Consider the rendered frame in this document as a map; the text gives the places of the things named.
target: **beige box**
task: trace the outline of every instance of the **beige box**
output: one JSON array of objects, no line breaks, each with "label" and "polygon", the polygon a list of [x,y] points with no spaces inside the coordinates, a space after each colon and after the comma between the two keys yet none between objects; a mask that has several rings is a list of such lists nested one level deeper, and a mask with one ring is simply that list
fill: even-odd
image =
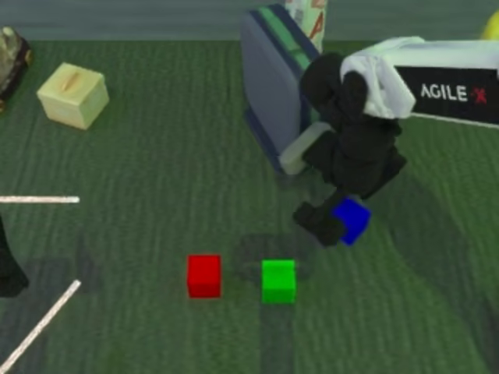
[{"label": "beige box", "polygon": [[49,119],[83,130],[109,102],[102,74],[68,63],[55,70],[37,96]]}]

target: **red cube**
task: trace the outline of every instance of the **red cube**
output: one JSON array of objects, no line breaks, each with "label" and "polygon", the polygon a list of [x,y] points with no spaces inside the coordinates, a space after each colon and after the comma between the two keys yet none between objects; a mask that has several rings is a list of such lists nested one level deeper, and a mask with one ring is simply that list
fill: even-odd
[{"label": "red cube", "polygon": [[219,255],[188,256],[187,289],[191,298],[220,298],[221,257]]}]

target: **black label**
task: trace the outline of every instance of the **black label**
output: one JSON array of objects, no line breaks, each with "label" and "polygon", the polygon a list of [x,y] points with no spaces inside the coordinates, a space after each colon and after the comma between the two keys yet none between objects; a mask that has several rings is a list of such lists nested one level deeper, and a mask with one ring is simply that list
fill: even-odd
[{"label": "black label", "polygon": [[416,98],[414,114],[499,125],[497,70],[396,69]]}]

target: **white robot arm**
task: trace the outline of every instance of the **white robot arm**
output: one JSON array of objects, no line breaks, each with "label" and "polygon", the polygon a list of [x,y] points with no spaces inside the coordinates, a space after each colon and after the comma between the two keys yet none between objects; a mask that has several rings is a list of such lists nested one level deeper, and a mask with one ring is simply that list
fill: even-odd
[{"label": "white robot arm", "polygon": [[388,39],[345,58],[342,77],[350,71],[367,81],[368,115],[499,129],[499,41]]}]

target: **dark green background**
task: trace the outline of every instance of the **dark green background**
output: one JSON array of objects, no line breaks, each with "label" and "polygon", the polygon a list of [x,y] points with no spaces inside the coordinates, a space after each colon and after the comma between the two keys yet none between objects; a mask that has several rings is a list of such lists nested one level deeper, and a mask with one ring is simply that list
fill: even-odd
[{"label": "dark green background", "polygon": [[[370,229],[323,250],[290,216],[330,190],[313,174],[275,178],[242,119],[238,43],[39,42],[34,53],[0,118],[0,191],[81,204],[2,206],[32,286],[0,303],[1,360],[73,279],[83,286],[12,372],[499,369],[499,132],[405,121],[410,165],[369,202]],[[87,132],[48,121],[37,101],[61,62],[106,76],[111,103]],[[187,299],[196,252],[223,255],[223,299]],[[294,309],[260,306],[237,277],[275,253],[310,254]]]}]

